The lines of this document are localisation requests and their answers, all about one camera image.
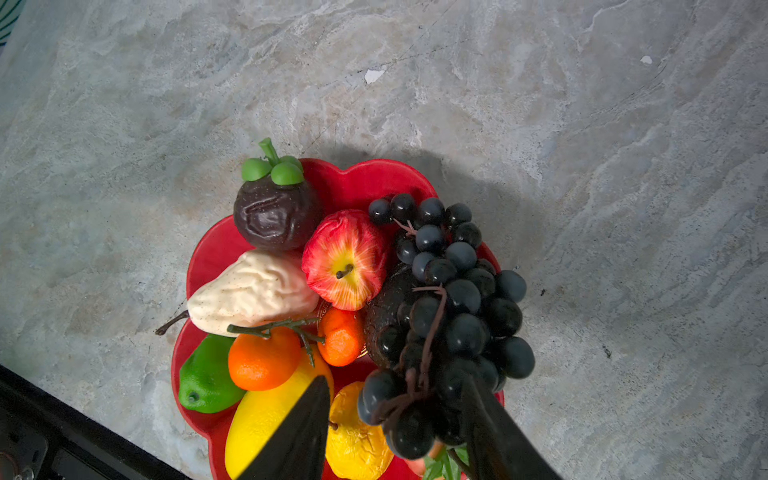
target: red plate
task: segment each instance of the red plate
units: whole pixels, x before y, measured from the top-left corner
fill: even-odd
[[[314,158],[301,160],[304,165],[304,177],[315,187],[326,214],[347,208],[368,209],[375,199],[393,194],[408,192],[417,202],[437,193],[429,181],[418,170],[406,164],[392,160],[370,160],[357,164],[348,170]],[[187,270],[187,298],[198,288],[215,279],[245,251],[253,247],[245,241],[235,227],[231,216],[223,219],[203,236],[195,248]],[[483,243],[478,255],[486,258],[498,268],[493,253]],[[181,329],[170,362],[170,380],[176,396],[176,405],[184,420],[208,440],[208,457],[214,480],[230,480],[224,468],[224,446],[227,433],[237,406],[223,412],[206,414],[187,410],[179,404],[179,370],[192,352],[200,345],[206,333],[187,321]],[[333,381],[338,392],[351,382],[364,380],[376,366],[369,357],[361,358],[352,365],[343,368],[331,367]],[[504,405],[504,395],[497,394],[498,401]],[[326,463],[323,480],[336,480]],[[381,480],[418,480],[403,460],[395,457]]]

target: yellow fruit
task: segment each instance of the yellow fruit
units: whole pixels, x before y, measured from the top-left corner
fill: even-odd
[[[358,417],[357,397],[361,391],[362,382],[350,383],[333,399],[330,421],[339,428],[328,429],[326,460],[339,478],[376,480],[384,474],[394,455],[386,444],[382,428],[366,425]]]
[[[329,393],[333,396],[331,371],[317,347],[313,346],[312,349],[314,369],[309,357],[304,354],[296,371],[284,384],[262,392],[246,392],[240,401],[224,449],[224,465],[231,478],[240,476],[256,458],[316,376],[322,375],[328,379]]]

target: green lemon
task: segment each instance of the green lemon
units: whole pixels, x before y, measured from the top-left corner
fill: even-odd
[[[296,165],[302,173],[304,172],[304,166],[301,164],[298,158],[294,157],[293,155],[285,155],[283,157],[280,157],[280,163],[283,162],[289,162],[291,164]]]
[[[304,181],[304,174],[301,173],[296,164],[291,162],[282,162],[272,167],[272,181],[275,185],[295,185]]]
[[[245,395],[230,378],[227,357],[235,341],[208,335],[179,371],[179,403],[185,409],[216,413],[230,408]]]
[[[270,162],[261,160],[260,158],[249,158],[243,162],[241,173],[243,175],[243,180],[246,182],[255,182],[256,180],[269,175],[270,170],[272,170]]]

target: wrinkled apple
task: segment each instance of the wrinkled apple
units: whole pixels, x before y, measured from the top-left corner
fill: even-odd
[[[340,310],[360,310],[382,289],[387,242],[368,214],[341,210],[326,217],[304,247],[306,282]]]

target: marble tabletop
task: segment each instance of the marble tabletop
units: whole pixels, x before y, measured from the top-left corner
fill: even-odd
[[[508,411],[565,478],[768,478],[765,0],[28,0],[0,362],[193,478],[184,274],[240,162],[420,169],[528,279]]]

